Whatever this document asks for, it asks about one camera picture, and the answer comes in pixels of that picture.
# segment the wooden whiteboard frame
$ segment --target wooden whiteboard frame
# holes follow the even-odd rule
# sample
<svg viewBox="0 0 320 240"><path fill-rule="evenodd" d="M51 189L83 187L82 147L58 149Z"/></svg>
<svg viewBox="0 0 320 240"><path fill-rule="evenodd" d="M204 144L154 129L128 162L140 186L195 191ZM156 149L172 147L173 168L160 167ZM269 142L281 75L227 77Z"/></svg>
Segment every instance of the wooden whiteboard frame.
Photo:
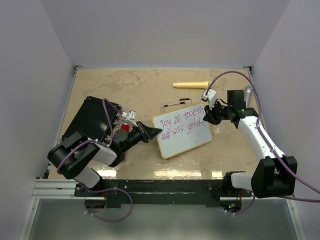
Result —
<svg viewBox="0 0 320 240"><path fill-rule="evenodd" d="M158 116L164 115L164 114L168 114L168 113L172 113L172 112L175 112L175 111L178 111L178 110L181 110L181 109L185 109L185 108L188 108L188 107L192 107L192 106L195 106L195 105L198 105L198 104L203 104L203 107L206 106L203 102L197 102L197 103L194 103L194 104L191 104L191 105L188 105L188 106L184 106L184 107L177 108L177 109L172 110L172 111L167 111L167 112L164 112L164 113L156 114L156 115L154 115L154 116L152 117L152 125L153 125L153 127L155 128L155 123L154 123L154 118L155 118L155 117L158 117ZM205 144L208 144L208 143L212 142L212 141L214 140L214 134L213 134L213 132L212 132L212 129L210 128L210 125L209 125L209 129L210 129L210 133L211 133L211 140L210 140L210 141L206 141L206 142L201 143L201 144L199 144L199 145L197 145L197 146L188 148L188 149L186 149L186 150L184 150L184 151L180 151L180 152L178 152L178 153L176 153L176 154L174 154L174 155L171 155L171 156L169 156L169 157L164 157L164 156L163 156L162 150L161 150L161 145L160 145L160 143L159 143L159 139L158 139L158 136L157 136L157 137L156 137L156 141L157 141L158 146L159 146L159 150L160 150L161 157L162 157L163 159L166 159L166 160L167 160L167 159L170 159L170 158L172 158L172 157L174 157L174 156L176 156L176 155L185 153L185 152L187 152L187 151L190 151L190 150L192 150L192 149L195 149L195 148L197 148L197 147L200 147L200 146L202 146L202 145L205 145Z"/></svg>

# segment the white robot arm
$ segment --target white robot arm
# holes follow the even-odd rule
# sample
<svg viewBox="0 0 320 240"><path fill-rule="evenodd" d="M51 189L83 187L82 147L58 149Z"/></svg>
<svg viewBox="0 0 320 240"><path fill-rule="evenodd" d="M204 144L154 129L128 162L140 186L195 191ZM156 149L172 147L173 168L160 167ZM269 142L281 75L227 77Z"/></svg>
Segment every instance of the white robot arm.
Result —
<svg viewBox="0 0 320 240"><path fill-rule="evenodd" d="M295 178L279 163L275 153L294 172L297 172L297 161L293 156L286 156L271 140L265 129L259 124L272 151L258 130L258 114L253 108L246 107L243 90L227 91L226 105L222 105L213 89L205 90L202 100L208 102L204 121L218 125L222 120L230 120L249 141L255 155L260 160L253 174L246 172L230 172L224 177L227 189L245 189L253 192L258 198L292 195Z"/></svg>
<svg viewBox="0 0 320 240"><path fill-rule="evenodd" d="M51 149L47 155L48 160L66 179L75 179L89 189L96 187L103 180L87 166L90 161L115 167L124 160L127 150L139 142L148 143L161 133L162 129L146 126L141 121L136 122L136 114L133 110L122 113L125 118L121 128L114 133L110 146L77 131Z"/></svg>

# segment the marble-patterned surface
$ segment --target marble-patterned surface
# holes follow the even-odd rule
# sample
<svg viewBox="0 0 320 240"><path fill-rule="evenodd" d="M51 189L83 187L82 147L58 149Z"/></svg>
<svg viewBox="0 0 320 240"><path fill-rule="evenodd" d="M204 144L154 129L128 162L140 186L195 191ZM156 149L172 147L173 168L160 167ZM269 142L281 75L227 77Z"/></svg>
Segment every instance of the marble-patterned surface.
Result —
<svg viewBox="0 0 320 240"><path fill-rule="evenodd" d="M87 96L107 98L119 103L123 111L137 111L137 121L152 126L165 100L192 98L201 102L204 89L173 88L175 82L211 81L227 69L79 69L73 85L60 137ZM239 74L222 76L214 85L219 98L227 100L227 90L244 89L247 80ZM250 106L257 110L254 97ZM221 179L226 172L253 173L258 160L248 141L229 121L211 125L213 141L170 159L161 158L157 140L141 142L131 148L126 159L115 168L91 161L89 167L103 178L117 179ZM52 166L50 179L61 179Z"/></svg>

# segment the white enclosure wall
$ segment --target white enclosure wall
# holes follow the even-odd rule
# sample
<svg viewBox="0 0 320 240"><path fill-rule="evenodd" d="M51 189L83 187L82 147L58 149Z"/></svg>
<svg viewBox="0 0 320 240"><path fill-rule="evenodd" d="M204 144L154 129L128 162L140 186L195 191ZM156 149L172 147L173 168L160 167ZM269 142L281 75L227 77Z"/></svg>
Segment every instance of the white enclosure wall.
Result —
<svg viewBox="0 0 320 240"><path fill-rule="evenodd" d="M320 188L320 1L291 0L253 67L268 132ZM297 183L297 197L319 195ZM320 238L317 203L298 203L309 240Z"/></svg>
<svg viewBox="0 0 320 240"><path fill-rule="evenodd" d="M252 66L289 0L41 0L84 66Z"/></svg>
<svg viewBox="0 0 320 240"><path fill-rule="evenodd" d="M0 239L16 240L72 82L39 0L0 2Z"/></svg>

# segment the whiteboard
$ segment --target whiteboard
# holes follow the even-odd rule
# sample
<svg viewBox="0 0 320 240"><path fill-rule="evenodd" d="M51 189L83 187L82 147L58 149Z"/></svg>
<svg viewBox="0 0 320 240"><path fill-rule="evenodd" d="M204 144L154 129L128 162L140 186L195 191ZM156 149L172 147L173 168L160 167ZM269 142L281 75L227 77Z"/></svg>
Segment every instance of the whiteboard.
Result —
<svg viewBox="0 0 320 240"><path fill-rule="evenodd" d="M209 123L203 121L205 115L204 104L198 103L154 116L153 126L162 129L157 136L162 158L168 159L211 142Z"/></svg>

